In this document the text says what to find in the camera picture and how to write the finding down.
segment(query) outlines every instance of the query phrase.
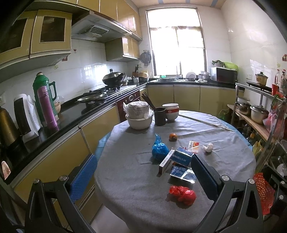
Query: window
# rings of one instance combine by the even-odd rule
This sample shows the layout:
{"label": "window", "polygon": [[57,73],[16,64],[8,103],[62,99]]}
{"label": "window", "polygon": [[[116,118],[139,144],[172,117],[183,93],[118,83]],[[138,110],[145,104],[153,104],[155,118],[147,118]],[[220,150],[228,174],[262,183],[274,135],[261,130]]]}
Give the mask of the window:
{"label": "window", "polygon": [[197,10],[166,7],[147,10],[155,75],[205,71],[202,27]]}

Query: electrical socket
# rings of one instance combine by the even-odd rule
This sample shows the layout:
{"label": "electrical socket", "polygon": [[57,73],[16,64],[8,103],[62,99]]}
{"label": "electrical socket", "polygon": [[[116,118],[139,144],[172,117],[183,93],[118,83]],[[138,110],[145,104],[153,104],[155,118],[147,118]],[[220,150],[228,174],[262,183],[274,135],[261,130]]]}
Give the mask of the electrical socket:
{"label": "electrical socket", "polygon": [[248,80],[252,80],[252,74],[247,74],[246,79],[248,79]]}
{"label": "electrical socket", "polygon": [[6,103],[6,100],[5,100],[5,92],[4,92],[3,94],[0,95],[0,106],[2,106],[5,103]]}

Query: white cloth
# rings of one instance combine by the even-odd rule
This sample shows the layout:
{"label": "white cloth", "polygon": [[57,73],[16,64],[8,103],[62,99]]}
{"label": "white cloth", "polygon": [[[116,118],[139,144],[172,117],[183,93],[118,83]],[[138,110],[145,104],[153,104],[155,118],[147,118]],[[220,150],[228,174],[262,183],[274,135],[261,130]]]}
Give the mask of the white cloth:
{"label": "white cloth", "polygon": [[[222,125],[208,114],[189,111],[180,114]],[[127,121],[120,123],[112,130],[99,160],[94,174],[95,191],[133,232],[192,232],[213,204],[198,181],[193,186],[197,198],[192,206],[186,207],[170,197],[168,191],[173,185],[170,169],[158,176],[159,163],[152,159],[155,133],[169,149],[188,147],[189,141],[198,141],[200,145],[213,143],[213,151],[204,159],[220,175],[242,182],[254,175],[254,155],[235,132],[181,116],[160,127],[153,120],[150,128],[140,131],[131,129]],[[170,133],[178,135],[176,142],[169,142]],[[232,200],[225,219],[234,203]]]}

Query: ceiling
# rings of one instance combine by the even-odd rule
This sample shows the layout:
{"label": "ceiling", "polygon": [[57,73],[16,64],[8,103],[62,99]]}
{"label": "ceiling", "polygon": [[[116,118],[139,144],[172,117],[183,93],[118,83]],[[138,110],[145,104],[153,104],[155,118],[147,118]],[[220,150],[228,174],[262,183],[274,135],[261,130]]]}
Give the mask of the ceiling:
{"label": "ceiling", "polygon": [[200,6],[221,8],[226,0],[132,0],[138,8],[164,3],[189,3]]}

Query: range hood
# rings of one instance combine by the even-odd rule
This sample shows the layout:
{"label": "range hood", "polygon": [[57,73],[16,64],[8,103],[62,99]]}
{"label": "range hood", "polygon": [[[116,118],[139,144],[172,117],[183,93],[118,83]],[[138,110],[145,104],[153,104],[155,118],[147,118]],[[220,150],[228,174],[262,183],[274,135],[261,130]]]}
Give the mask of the range hood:
{"label": "range hood", "polygon": [[73,25],[71,38],[100,43],[132,35],[124,26],[99,12],[87,11]]}

